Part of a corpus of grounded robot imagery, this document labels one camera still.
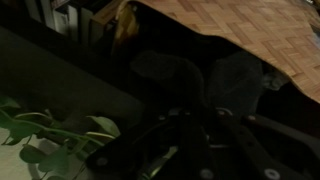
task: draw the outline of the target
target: book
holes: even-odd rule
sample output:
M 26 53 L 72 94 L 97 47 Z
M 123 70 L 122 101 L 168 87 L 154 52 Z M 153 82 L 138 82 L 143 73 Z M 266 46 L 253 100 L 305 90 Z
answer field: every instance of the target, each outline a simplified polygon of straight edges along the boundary
M 91 17 L 110 2 L 111 0 L 89 1 L 81 8 L 81 41 L 83 45 L 89 45 L 89 27 Z
M 56 31 L 69 36 L 68 3 L 64 3 L 53 11 Z
M 113 0 L 92 16 L 89 45 L 98 42 L 106 30 L 110 30 L 115 26 L 114 17 L 121 2 L 122 0 Z
M 53 18 L 54 9 L 64 4 L 67 0 L 41 0 L 41 7 L 44 14 L 46 26 L 55 30 L 55 23 Z
M 68 12 L 69 12 L 69 29 L 70 29 L 70 37 L 73 41 L 81 42 L 81 21 L 80 14 L 81 8 L 88 2 L 89 0 L 70 0 L 68 4 Z
M 29 16 L 38 22 L 44 22 L 40 0 L 24 0 L 24 2 L 28 9 Z
M 90 49 L 97 55 L 105 58 L 110 58 L 113 49 L 114 37 L 116 34 L 116 26 L 112 26 L 104 32 L 103 36 Z

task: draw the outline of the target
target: houseplant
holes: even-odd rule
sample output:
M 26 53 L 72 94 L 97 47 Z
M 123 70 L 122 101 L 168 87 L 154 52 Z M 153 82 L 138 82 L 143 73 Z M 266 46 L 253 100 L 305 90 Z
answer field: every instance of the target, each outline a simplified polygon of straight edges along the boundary
M 38 171 L 44 173 L 40 180 L 63 180 L 62 176 L 69 168 L 68 156 L 75 155 L 84 161 L 90 153 L 120 135 L 117 125 L 112 120 L 96 116 L 88 118 L 100 125 L 101 131 L 77 134 L 65 130 L 61 121 L 56 120 L 49 110 L 43 113 L 26 112 L 12 98 L 0 97 L 0 127 L 9 131 L 9 136 L 2 145 L 14 146 L 22 143 L 19 156 L 22 161 L 37 165 Z M 29 144 L 32 138 L 49 139 L 59 144 L 59 148 L 48 154 Z M 58 175 L 47 177 L 49 172 Z

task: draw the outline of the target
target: black metal frame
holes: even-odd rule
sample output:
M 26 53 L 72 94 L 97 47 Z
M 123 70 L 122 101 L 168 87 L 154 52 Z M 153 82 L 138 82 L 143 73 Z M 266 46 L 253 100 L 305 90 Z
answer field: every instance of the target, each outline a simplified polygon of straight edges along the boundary
M 259 115 L 243 118 L 240 123 L 228 111 L 219 110 L 217 114 L 218 121 L 211 119 L 213 123 L 206 126 L 194 114 L 183 110 L 176 115 L 160 116 L 149 124 L 141 123 L 90 156 L 88 167 L 108 179 L 138 179 L 142 167 L 165 154 L 169 147 L 178 146 L 178 152 L 153 179 L 319 179 L 318 139 Z M 256 134 L 257 127 L 264 131 Z M 290 163 L 280 162 L 274 157 L 277 150 L 265 147 L 268 143 L 263 138 L 270 132 L 278 134 L 275 137 L 279 139 L 273 139 L 275 144 L 303 150 L 307 147 L 309 151 L 303 151 L 306 154 L 297 155 L 295 160 L 300 162 L 300 157 L 305 157 L 303 168 L 308 170 L 308 175 L 293 170 Z M 295 144 L 282 143 L 280 137 Z M 101 158 L 108 163 L 99 164 Z

